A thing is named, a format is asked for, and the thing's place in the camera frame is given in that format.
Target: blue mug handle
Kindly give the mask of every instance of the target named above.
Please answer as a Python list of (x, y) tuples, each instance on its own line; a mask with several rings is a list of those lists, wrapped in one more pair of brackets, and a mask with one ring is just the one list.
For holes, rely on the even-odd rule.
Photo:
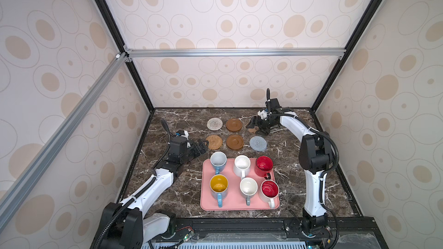
[(219, 202), (219, 208), (223, 207), (221, 195), (222, 195), (221, 193), (217, 194), (217, 201)]

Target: coffee cup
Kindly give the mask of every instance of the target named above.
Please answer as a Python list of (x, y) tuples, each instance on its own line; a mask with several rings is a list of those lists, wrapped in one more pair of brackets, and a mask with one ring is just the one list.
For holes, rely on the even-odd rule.
[(215, 169), (215, 174), (219, 174), (223, 171), (224, 167), (226, 166), (227, 158), (225, 153), (223, 152), (214, 152), (211, 155), (211, 164), (212, 167)]
[(245, 155), (239, 155), (234, 160), (234, 173), (244, 179), (251, 171), (251, 160)]
[(249, 177), (244, 178), (240, 182), (240, 191), (243, 198), (246, 199), (246, 205), (251, 205), (251, 198), (257, 193), (257, 182)]
[(264, 177), (266, 180), (271, 179), (271, 170), (274, 167), (274, 163), (268, 156), (260, 156), (255, 162), (254, 171), (260, 176)]
[(228, 185), (228, 179), (222, 174), (214, 175), (210, 180), (212, 196), (219, 202), (219, 208), (223, 207), (223, 199), (228, 195)]
[(261, 183), (258, 196), (263, 202), (269, 204), (271, 209), (275, 208), (275, 198), (279, 194), (279, 187), (276, 182), (272, 180), (265, 180)]

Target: white mug handle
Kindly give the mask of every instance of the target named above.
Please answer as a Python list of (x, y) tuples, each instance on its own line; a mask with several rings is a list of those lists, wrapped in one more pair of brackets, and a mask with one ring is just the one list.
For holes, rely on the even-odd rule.
[(275, 209), (274, 198), (270, 198), (268, 203), (269, 203), (269, 207), (270, 207), (271, 209)]

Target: pink tray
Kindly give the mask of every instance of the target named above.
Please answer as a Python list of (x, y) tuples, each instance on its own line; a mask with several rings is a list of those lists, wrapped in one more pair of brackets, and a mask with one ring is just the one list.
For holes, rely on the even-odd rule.
[[(251, 172), (247, 175), (257, 181), (258, 188), (265, 180), (264, 177), (259, 177), (254, 172), (255, 161), (257, 158), (249, 158), (251, 160)], [(246, 199), (241, 196), (240, 191), (240, 177), (234, 174), (234, 160), (230, 158), (226, 162), (226, 167), (220, 173), (228, 179), (228, 195), (223, 200), (223, 207), (219, 208), (217, 200), (211, 194), (209, 181), (215, 175), (215, 170), (211, 165), (211, 160), (207, 159), (203, 162), (202, 173), (202, 195), (200, 196), (200, 206), (204, 210), (269, 210), (268, 203), (263, 202), (257, 193), (251, 198), (250, 206), (246, 205)], [(271, 179), (275, 181), (274, 171), (271, 171)], [(275, 209), (280, 206), (278, 196), (274, 199)]]

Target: dark brown marble surface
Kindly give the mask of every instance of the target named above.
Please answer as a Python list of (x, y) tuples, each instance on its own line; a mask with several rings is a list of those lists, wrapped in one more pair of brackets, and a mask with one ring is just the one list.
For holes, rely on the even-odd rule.
[[(191, 217), (292, 217), (288, 210), (293, 210), (299, 217), (306, 197), (306, 183), (303, 169), (298, 163), (300, 142), (288, 129), (273, 129), (269, 136), (264, 136), (268, 142), (267, 149), (262, 152), (254, 151), (248, 144), (255, 135), (246, 130), (250, 117), (257, 114), (259, 109), (159, 109), (156, 110), (152, 124), (149, 127), (147, 137), (138, 158), (136, 167), (129, 183), (127, 195), (134, 192), (150, 176), (152, 165), (161, 156), (166, 148), (166, 135), (160, 119), (164, 118), (172, 132), (176, 130), (189, 131), (189, 138), (197, 140), (216, 134), (223, 139), (223, 146), (219, 151), (224, 152), (228, 158), (238, 155), (258, 157), (266, 155), (274, 162), (275, 181), (280, 187), (280, 207), (275, 210), (241, 210), (241, 211), (205, 211), (200, 207), (200, 190), (202, 185), (202, 164), (208, 159), (214, 150), (191, 161), (184, 168), (180, 178), (163, 194), (151, 207), (148, 215), (158, 209), (164, 209), (177, 214), (179, 218)], [(309, 125), (314, 126), (312, 118), (307, 110), (296, 110), (296, 113)], [(223, 127), (218, 131), (211, 131), (206, 127), (210, 118), (217, 117), (223, 121)], [(229, 132), (224, 123), (231, 118), (240, 119), (243, 128), (238, 134), (243, 136), (245, 146), (234, 151), (226, 146), (226, 138)], [(346, 194), (341, 187), (340, 180), (335, 172), (326, 178), (326, 205), (332, 208), (338, 217), (354, 216), (347, 201)]]

